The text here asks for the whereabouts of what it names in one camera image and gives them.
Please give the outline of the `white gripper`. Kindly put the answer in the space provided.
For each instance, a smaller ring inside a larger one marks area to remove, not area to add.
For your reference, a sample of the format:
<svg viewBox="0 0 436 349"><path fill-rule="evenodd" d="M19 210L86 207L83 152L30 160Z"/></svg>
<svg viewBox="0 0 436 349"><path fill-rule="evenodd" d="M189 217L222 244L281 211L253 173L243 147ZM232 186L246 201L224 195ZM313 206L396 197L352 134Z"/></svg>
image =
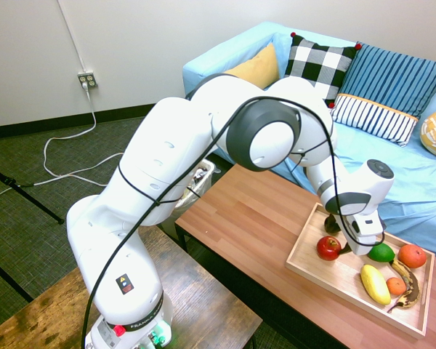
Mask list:
<svg viewBox="0 0 436 349"><path fill-rule="evenodd" d="M368 254L377 242L377 236L384 232L382 220L377 212L343 216L343 223L347 243L339 251L340 254L351 251L356 255ZM336 219L332 214L326 218L326 227L336 227Z"/></svg>

